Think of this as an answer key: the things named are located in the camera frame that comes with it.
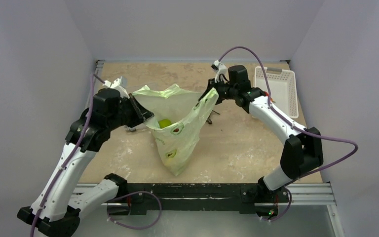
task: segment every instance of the light green plastic bag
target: light green plastic bag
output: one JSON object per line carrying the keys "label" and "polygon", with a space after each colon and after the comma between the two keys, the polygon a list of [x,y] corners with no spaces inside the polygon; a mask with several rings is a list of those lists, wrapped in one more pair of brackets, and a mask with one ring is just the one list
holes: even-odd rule
{"label": "light green plastic bag", "polygon": [[[145,125],[152,131],[163,164],[179,175],[189,161],[200,130],[208,119],[219,97],[215,89],[201,100],[203,92],[181,89],[174,84],[164,91],[154,91],[146,85],[133,92],[136,100],[154,117]],[[160,128],[159,121],[168,119],[172,125]]]}

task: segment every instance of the white plastic basket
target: white plastic basket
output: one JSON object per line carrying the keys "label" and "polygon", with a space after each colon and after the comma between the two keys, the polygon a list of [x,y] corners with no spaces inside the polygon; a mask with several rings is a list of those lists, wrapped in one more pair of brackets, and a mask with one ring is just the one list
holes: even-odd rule
{"label": "white plastic basket", "polygon": [[[279,68],[265,68],[268,77],[271,97],[274,104],[290,118],[299,117],[299,107],[297,102],[296,75],[293,71]],[[255,68],[254,87],[259,87],[263,91],[266,88],[265,77],[261,67]]]}

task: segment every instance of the table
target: table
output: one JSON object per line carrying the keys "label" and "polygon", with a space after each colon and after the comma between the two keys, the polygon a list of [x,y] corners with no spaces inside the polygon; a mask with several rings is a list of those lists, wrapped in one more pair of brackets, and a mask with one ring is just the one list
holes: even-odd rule
{"label": "table", "polygon": [[[252,81],[253,63],[243,64]],[[235,63],[226,63],[230,67]],[[289,69],[287,63],[265,64]],[[214,77],[210,63],[105,63],[102,79],[128,78],[131,89],[149,84],[164,90],[176,83],[181,88],[204,91]],[[105,175],[116,173],[131,183],[256,183],[279,165],[283,145],[261,121],[234,104],[224,101],[215,107],[221,115],[212,115],[212,125],[201,130],[186,169],[174,176],[163,166],[153,136],[148,129],[127,132],[118,128],[111,133],[79,182],[98,183]],[[305,124],[299,104],[298,123]],[[320,173],[297,182],[321,183]]]}

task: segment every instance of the robotic arm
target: robotic arm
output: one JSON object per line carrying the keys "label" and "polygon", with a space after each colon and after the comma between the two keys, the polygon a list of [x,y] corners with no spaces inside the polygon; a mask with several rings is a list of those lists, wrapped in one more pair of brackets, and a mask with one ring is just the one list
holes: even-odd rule
{"label": "robotic arm", "polygon": [[[284,143],[280,165],[270,174],[260,178],[257,184],[192,184],[190,186],[180,184],[183,192],[179,193],[176,185],[128,184],[120,176],[109,174],[92,189],[71,198],[83,171],[102,144],[110,138],[111,131],[120,126],[135,127],[153,116],[153,113],[143,108],[132,94],[127,94],[121,85],[121,80],[117,79],[114,83],[106,82],[104,86],[108,88],[101,89],[94,95],[89,127],[79,146],[80,150],[75,152],[63,169],[62,164],[78,142],[88,109],[71,125],[62,155],[44,190],[31,206],[21,208],[17,217],[32,225],[33,219],[41,209],[38,221],[35,223],[35,227],[40,232],[49,237],[70,237],[77,229],[80,220],[97,206],[113,198],[141,190],[152,192],[157,196],[165,196],[162,201],[164,209],[205,210],[207,206],[214,210],[239,210],[239,213],[258,214],[258,211],[255,211],[255,202],[258,200],[270,202],[273,195],[281,191],[283,186],[323,164],[321,140],[287,127],[287,124],[269,109],[266,93],[259,88],[251,87],[244,66],[230,67],[228,82],[221,79],[221,74],[226,71],[223,64],[216,61],[212,68],[217,74],[214,79],[208,80],[204,94],[214,88],[219,94],[216,104],[225,99],[234,100],[237,106],[263,121]],[[273,107],[285,118],[291,120],[275,105]],[[306,129],[294,121],[293,123],[308,132],[320,134],[316,128]],[[53,177],[60,169],[61,175],[55,183],[52,183]],[[46,199],[45,206],[40,208],[44,193],[51,186],[53,188]],[[186,205],[177,203],[178,199],[187,197],[189,199],[184,200]],[[146,209],[156,208],[157,205],[153,205],[153,202],[145,203],[144,206],[142,203],[144,198],[144,196],[134,198],[136,203],[133,203],[132,211],[134,210],[135,214],[142,214]],[[188,205],[188,201],[193,201],[194,204]]]}

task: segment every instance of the wooden tabletop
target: wooden tabletop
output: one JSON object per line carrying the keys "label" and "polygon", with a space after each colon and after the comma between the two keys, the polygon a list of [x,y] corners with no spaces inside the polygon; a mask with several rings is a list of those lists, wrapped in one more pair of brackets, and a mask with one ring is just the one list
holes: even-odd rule
{"label": "wooden tabletop", "polygon": [[[252,81],[257,64],[243,64]],[[287,63],[265,64],[289,69]],[[131,92],[145,84],[164,90],[176,83],[181,88],[204,91],[214,77],[209,63],[105,63],[101,77],[110,81],[128,78]],[[80,182],[98,183],[116,173],[131,183],[255,183],[279,165],[283,145],[261,121],[237,105],[224,101],[214,108],[213,124],[205,124],[185,170],[174,176],[163,166],[149,129],[127,132],[123,127],[111,133],[96,157],[85,169]],[[299,104],[299,118],[305,124]],[[298,182],[321,183],[320,173]]]}

